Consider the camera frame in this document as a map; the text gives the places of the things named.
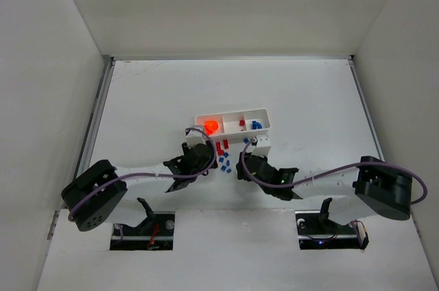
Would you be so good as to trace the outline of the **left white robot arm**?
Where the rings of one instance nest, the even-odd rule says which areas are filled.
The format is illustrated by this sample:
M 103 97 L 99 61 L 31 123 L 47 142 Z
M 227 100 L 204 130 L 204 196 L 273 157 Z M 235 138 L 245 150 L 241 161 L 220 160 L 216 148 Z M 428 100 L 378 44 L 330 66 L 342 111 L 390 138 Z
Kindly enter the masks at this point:
M 210 141 L 192 147 L 183 143 L 182 150 L 181 156 L 151 167 L 115 167 L 107 159 L 96 162 L 61 192 L 69 221 L 81 232 L 108 222 L 146 233 L 156 223 L 151 201 L 184 189 L 217 167 Z

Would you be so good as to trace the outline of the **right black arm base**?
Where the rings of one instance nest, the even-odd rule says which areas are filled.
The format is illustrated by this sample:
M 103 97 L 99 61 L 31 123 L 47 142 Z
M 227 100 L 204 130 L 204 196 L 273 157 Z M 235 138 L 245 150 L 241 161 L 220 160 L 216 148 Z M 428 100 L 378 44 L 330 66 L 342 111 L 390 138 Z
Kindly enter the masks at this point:
M 296 227 L 300 250 L 365 250 L 369 237 L 362 221 L 340 225 L 329 219 L 329 204 L 323 201 L 319 211 L 296 211 Z

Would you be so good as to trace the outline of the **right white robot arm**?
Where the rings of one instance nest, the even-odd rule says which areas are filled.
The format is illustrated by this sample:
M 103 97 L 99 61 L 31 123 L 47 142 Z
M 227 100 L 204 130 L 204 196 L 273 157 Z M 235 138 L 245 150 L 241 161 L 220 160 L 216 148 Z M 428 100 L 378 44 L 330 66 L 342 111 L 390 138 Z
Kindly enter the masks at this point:
M 298 168 L 276 169 L 266 157 L 241 152 L 236 165 L 239 180 L 252 181 L 265 194 L 280 200 L 322 196 L 320 215 L 339 225 L 373 215 L 399 221 L 410 218 L 412 177 L 409 172 L 373 156 L 363 156 L 353 167 L 358 169 L 354 181 L 344 176 L 339 167 L 333 172 L 306 177 L 300 183 L 294 180 Z

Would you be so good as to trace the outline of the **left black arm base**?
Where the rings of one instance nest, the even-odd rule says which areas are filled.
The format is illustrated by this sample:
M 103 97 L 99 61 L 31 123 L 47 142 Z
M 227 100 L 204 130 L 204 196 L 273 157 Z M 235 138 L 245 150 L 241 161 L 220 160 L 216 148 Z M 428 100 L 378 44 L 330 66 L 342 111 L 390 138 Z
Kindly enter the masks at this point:
M 113 224 L 111 251 L 172 251 L 174 247 L 174 212 L 155 212 L 143 198 L 142 221 L 135 226 Z

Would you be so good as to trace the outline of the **orange round lego piece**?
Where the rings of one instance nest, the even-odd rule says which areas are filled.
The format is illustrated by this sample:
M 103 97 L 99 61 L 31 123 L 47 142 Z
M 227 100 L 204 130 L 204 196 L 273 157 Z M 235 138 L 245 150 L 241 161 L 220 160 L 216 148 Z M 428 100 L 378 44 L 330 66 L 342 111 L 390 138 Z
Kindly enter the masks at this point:
M 207 135 L 216 135 L 220 131 L 220 124 L 215 120 L 208 120 L 204 123 L 204 129 Z

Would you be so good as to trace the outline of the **blue arch lego piece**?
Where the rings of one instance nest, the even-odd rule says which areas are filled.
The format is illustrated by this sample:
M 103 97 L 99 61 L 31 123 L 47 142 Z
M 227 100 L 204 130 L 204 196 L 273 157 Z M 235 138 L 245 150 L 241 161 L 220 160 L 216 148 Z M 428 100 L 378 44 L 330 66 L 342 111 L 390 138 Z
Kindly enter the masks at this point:
M 258 121 L 252 121 L 252 129 L 253 130 L 258 130 L 258 129 L 262 129 L 263 126 L 258 122 Z

